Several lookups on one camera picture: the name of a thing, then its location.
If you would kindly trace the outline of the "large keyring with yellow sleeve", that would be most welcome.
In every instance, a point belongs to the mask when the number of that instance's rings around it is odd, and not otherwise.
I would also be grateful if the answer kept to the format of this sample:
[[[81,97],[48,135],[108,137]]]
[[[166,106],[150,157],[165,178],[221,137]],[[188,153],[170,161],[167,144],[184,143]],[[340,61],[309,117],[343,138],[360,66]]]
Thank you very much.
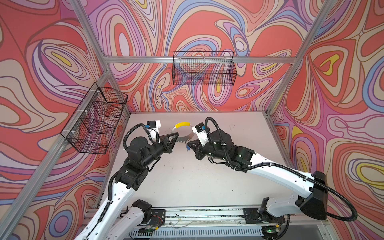
[[[195,133],[192,130],[192,125],[189,122],[181,122],[176,124],[171,133],[178,133],[178,143],[187,143],[192,140],[195,136]]]

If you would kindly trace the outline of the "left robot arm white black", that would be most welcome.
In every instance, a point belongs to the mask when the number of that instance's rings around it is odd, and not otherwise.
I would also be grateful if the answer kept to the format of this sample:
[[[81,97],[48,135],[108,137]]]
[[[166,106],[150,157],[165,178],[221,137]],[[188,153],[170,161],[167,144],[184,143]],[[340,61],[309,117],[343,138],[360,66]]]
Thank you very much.
[[[122,219],[118,216],[161,156],[173,151],[179,133],[161,136],[160,127],[160,121],[148,121],[125,134],[122,144],[128,157],[110,177],[107,198],[77,240],[123,240],[134,228],[151,221],[152,205],[143,200],[135,201]]]

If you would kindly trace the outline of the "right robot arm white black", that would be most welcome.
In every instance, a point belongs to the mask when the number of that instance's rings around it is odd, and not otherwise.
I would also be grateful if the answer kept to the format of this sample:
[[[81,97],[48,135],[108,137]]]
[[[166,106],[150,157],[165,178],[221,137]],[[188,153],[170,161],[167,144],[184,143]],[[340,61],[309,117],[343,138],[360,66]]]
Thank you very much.
[[[218,123],[207,117],[203,123],[192,127],[197,140],[187,145],[194,151],[197,160],[207,157],[212,164],[225,165],[235,172],[264,177],[291,190],[291,194],[280,199],[266,197],[258,208],[264,222],[282,216],[304,214],[315,220],[327,218],[353,222],[358,218],[355,206],[342,194],[327,184],[326,175],[320,171],[313,174],[271,161],[261,154],[233,143],[231,135],[221,130]],[[350,209],[349,217],[328,212],[329,194],[339,198]]]

